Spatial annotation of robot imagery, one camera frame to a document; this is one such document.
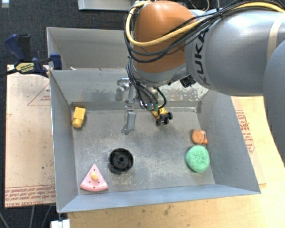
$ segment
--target floor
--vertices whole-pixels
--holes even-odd
[[[46,27],[114,29],[121,30],[125,12],[78,11],[78,0],[9,0],[9,8],[2,8],[0,0],[0,73],[6,71],[7,64],[13,64],[15,58],[4,47],[4,40],[11,34],[31,34],[31,50],[40,58],[47,57]],[[233,0],[220,0],[225,6]],[[0,78],[0,211],[8,225],[29,227],[32,207],[4,208],[5,177],[5,112],[6,78]],[[32,227],[44,227],[51,220],[58,219],[55,207],[36,206]],[[4,227],[0,219],[0,228]]]

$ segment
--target yellow object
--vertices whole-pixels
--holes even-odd
[[[161,43],[165,40],[168,40],[172,37],[175,37],[181,33],[185,33],[187,31],[189,31],[190,29],[194,28],[195,26],[197,26],[198,24],[200,24],[204,19],[201,19],[199,21],[196,21],[192,24],[189,24],[187,26],[184,26],[174,32],[171,32],[165,36],[162,36],[160,38],[157,38],[157,39],[154,39],[154,40],[151,40],[151,41],[147,41],[147,42],[139,42],[139,41],[136,41],[132,38],[131,36],[131,33],[130,33],[130,22],[131,22],[131,17],[133,15],[133,13],[135,12],[136,9],[138,9],[139,7],[142,7],[144,5],[146,5],[147,3],[150,3],[151,1],[141,1],[141,2],[138,2],[137,4],[135,4],[135,6],[133,6],[132,9],[130,9],[129,13],[128,13],[128,16],[127,16],[127,20],[126,20],[126,25],[125,25],[125,33],[126,33],[126,36],[128,38],[128,40],[133,44],[133,45],[136,45],[136,46],[139,46],[139,47],[149,47],[149,46],[152,46],[152,45],[156,45],[158,43]],[[236,8],[234,8],[233,10],[236,10],[236,9],[240,9],[240,8],[245,8],[245,7],[261,7],[261,8],[268,8],[268,9],[271,9],[271,10],[274,10],[274,11],[277,11],[277,12],[285,12],[285,10],[281,9],[280,7],[274,5],[274,4],[271,4],[271,3],[267,3],[267,2],[250,2],[250,3],[247,3],[247,4],[243,4],[243,5],[240,5]]]
[[[92,173],[91,173],[91,178],[92,178],[93,180],[98,180],[98,176],[97,176],[97,174],[96,174],[95,172],[92,172]]]
[[[82,122],[84,120],[85,117],[85,113],[86,113],[86,109],[81,108],[81,107],[75,107],[75,111],[74,111],[74,117],[73,117],[73,126],[76,128],[81,127]]]

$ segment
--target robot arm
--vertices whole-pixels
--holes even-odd
[[[283,6],[267,0],[237,0],[204,13],[171,1],[146,0],[131,8],[124,34],[131,56],[129,79],[143,105],[148,102],[144,89],[178,80],[183,86],[198,82],[227,95],[263,95],[285,163]]]

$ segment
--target green ball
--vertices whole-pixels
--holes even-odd
[[[210,166],[209,153],[204,146],[195,145],[187,153],[187,164],[195,172],[204,172]]]

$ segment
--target black cable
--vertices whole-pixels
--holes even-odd
[[[182,35],[181,37],[179,37],[178,39],[176,39],[174,42],[172,42],[168,47],[166,47],[165,49],[161,50],[161,51],[157,51],[157,52],[152,52],[152,53],[144,53],[141,51],[137,51],[135,50],[128,38],[126,37],[126,34],[124,32],[124,37],[125,37],[125,42],[128,48],[128,52],[130,54],[130,56],[137,62],[140,63],[150,63],[150,62],[154,62],[156,60],[161,59],[162,57],[164,57],[165,55],[168,54],[169,51],[171,51],[172,49],[178,47],[179,45],[181,45],[182,43],[184,43],[188,38],[192,37],[192,35],[199,33],[202,29],[207,28],[208,26],[212,25],[215,21],[219,20],[222,18],[222,16],[228,16],[231,15],[233,13],[239,12],[240,10],[250,10],[250,9],[262,9],[262,10],[267,10],[267,8],[260,8],[260,7],[246,7],[246,8],[240,8],[237,9],[238,6],[249,3],[249,2],[255,2],[255,1],[263,1],[263,2],[267,2],[267,3],[271,3],[274,5],[277,5],[283,9],[285,9],[284,5],[281,3],[281,1],[279,0],[236,0],[232,3],[230,3],[229,5],[227,5],[225,8],[220,9],[217,12],[211,13],[208,15],[208,18],[205,18],[203,21],[201,21],[199,23],[198,26],[192,28],[191,30],[189,30],[188,32],[186,32],[184,35]],[[190,21],[192,21],[192,19],[189,19],[188,21],[185,21],[183,24],[187,24]],[[180,48],[172,51],[169,53],[169,55],[175,53],[176,51],[178,51]],[[151,56],[157,56],[151,59],[141,59],[141,58],[137,58],[136,55],[141,55],[144,57],[151,57]]]
[[[162,109],[167,104],[167,99],[166,99],[165,95],[160,91],[159,88],[157,88],[157,91],[158,91],[158,93],[160,93],[160,95],[162,96],[162,98],[164,100],[163,104],[160,107],[158,107],[158,109]]]

